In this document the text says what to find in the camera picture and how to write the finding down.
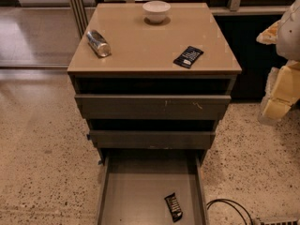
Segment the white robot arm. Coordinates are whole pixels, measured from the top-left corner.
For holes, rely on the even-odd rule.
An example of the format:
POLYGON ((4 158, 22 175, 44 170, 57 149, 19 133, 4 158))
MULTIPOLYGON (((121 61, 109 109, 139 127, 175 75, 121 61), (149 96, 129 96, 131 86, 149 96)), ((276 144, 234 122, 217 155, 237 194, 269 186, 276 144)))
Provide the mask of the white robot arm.
POLYGON ((276 45, 285 66, 272 67, 265 86, 258 120, 265 125, 279 122, 300 99, 300 0, 295 0, 281 19, 261 32, 256 40, 276 45))

